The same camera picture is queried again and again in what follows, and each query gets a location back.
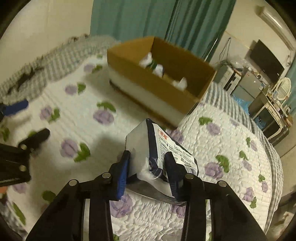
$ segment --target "white tissue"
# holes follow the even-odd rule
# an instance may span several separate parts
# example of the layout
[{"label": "white tissue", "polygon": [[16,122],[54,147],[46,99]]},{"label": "white tissue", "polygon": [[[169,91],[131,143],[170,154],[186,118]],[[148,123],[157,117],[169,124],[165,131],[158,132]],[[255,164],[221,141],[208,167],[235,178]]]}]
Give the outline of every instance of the white tissue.
[{"label": "white tissue", "polygon": [[149,52],[140,62],[139,65],[143,68],[146,68],[149,64],[152,63],[152,53]]},{"label": "white tissue", "polygon": [[184,91],[187,88],[187,80],[183,77],[179,82],[173,80],[172,85],[175,86],[177,89]]},{"label": "white tissue", "polygon": [[161,64],[158,64],[152,72],[153,74],[157,75],[158,77],[162,78],[163,77],[163,66]]}]

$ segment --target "black monitor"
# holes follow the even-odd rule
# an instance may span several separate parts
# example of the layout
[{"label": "black monitor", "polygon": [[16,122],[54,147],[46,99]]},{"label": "black monitor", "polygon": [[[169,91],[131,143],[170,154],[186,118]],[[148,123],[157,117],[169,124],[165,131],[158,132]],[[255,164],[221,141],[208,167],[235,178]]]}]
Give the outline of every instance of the black monitor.
[{"label": "black monitor", "polygon": [[258,40],[252,50],[250,58],[260,67],[260,69],[273,83],[278,81],[280,75],[284,71],[284,67],[278,59],[260,40]]}]

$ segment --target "purple flower pattern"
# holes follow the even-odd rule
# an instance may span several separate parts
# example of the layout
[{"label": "purple flower pattern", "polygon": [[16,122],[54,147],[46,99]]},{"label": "purple flower pattern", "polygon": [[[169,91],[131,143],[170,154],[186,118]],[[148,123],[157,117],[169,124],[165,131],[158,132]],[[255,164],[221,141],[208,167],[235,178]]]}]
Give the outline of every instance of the purple flower pattern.
[{"label": "purple flower pattern", "polygon": [[246,188],[246,193],[244,194],[243,200],[247,202],[252,202],[254,199],[254,191],[252,187]]},{"label": "purple flower pattern", "polygon": [[51,117],[52,115],[52,108],[48,105],[41,110],[40,119],[46,120],[47,118]]},{"label": "purple flower pattern", "polygon": [[243,160],[242,164],[244,165],[244,168],[247,169],[249,172],[252,171],[252,165],[248,161]]},{"label": "purple flower pattern", "polygon": [[83,70],[84,72],[91,73],[94,68],[95,68],[94,64],[87,64],[84,66]]},{"label": "purple flower pattern", "polygon": [[205,174],[214,177],[216,179],[220,179],[223,177],[223,170],[219,164],[215,162],[209,162],[205,165]]},{"label": "purple flower pattern", "polygon": [[253,140],[250,141],[250,147],[251,147],[254,151],[257,151],[257,145],[256,145],[256,143],[255,143]]},{"label": "purple flower pattern", "polygon": [[115,218],[123,218],[132,212],[133,201],[128,194],[124,194],[118,202],[110,201],[110,213]]},{"label": "purple flower pattern", "polygon": [[233,119],[230,119],[230,123],[231,123],[234,127],[239,126],[239,123],[237,123],[237,122],[234,121]]},{"label": "purple flower pattern", "polygon": [[184,141],[184,136],[182,134],[181,131],[178,131],[177,129],[176,130],[169,130],[167,131],[168,135],[174,139],[176,142],[178,142],[179,144],[182,144],[183,141]]},{"label": "purple flower pattern", "polygon": [[93,118],[102,125],[109,125],[114,122],[114,116],[108,110],[97,110]]},{"label": "purple flower pattern", "polygon": [[68,95],[74,95],[77,93],[77,86],[76,85],[67,85],[66,88],[65,88],[65,92],[68,94]]},{"label": "purple flower pattern", "polygon": [[206,128],[212,136],[217,136],[220,134],[220,127],[213,122],[207,124]]},{"label": "purple flower pattern", "polygon": [[74,157],[77,154],[78,145],[71,139],[65,139],[61,144],[60,153],[62,157]]},{"label": "purple flower pattern", "polygon": [[185,217],[185,210],[186,210],[186,206],[183,207],[179,207],[176,205],[172,205],[172,213],[177,214],[178,218],[184,218]]},{"label": "purple flower pattern", "polygon": [[26,183],[19,183],[12,186],[13,190],[20,194],[26,193],[27,190],[27,184]]},{"label": "purple flower pattern", "polygon": [[266,181],[262,182],[261,187],[262,187],[262,192],[266,193],[268,190],[268,185],[267,185]]}]

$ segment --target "floral quilt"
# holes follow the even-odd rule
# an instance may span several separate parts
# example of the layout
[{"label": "floral quilt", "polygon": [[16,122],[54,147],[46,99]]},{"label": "floral quilt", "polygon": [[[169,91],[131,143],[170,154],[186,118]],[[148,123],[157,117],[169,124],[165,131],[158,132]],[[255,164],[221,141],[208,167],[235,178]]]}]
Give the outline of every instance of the floral quilt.
[{"label": "floral quilt", "polygon": [[[9,145],[40,129],[51,131],[30,160],[32,180],[0,188],[0,212],[23,238],[69,180],[84,182],[107,171],[124,150],[126,135],[144,119],[153,120],[109,85],[106,64],[100,55],[86,59],[72,74],[49,83],[27,110],[8,118],[2,128],[3,142]],[[270,157],[261,140],[206,98],[168,133],[195,156],[200,177],[230,184],[264,229],[274,195]],[[114,240],[180,240],[185,207],[126,190],[120,201],[110,202],[110,211]],[[210,223],[207,202],[207,240]]]}]

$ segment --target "tissue paper packaging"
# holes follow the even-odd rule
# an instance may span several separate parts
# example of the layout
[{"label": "tissue paper packaging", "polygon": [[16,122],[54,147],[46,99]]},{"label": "tissue paper packaging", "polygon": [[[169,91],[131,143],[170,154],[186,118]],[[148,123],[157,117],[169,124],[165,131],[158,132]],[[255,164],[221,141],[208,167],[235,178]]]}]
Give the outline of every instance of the tissue paper packaging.
[{"label": "tissue paper packaging", "polygon": [[126,150],[131,152],[128,189],[162,202],[184,204],[172,195],[164,155],[172,152],[176,163],[197,176],[197,162],[187,150],[150,119],[141,122],[126,136]]}]

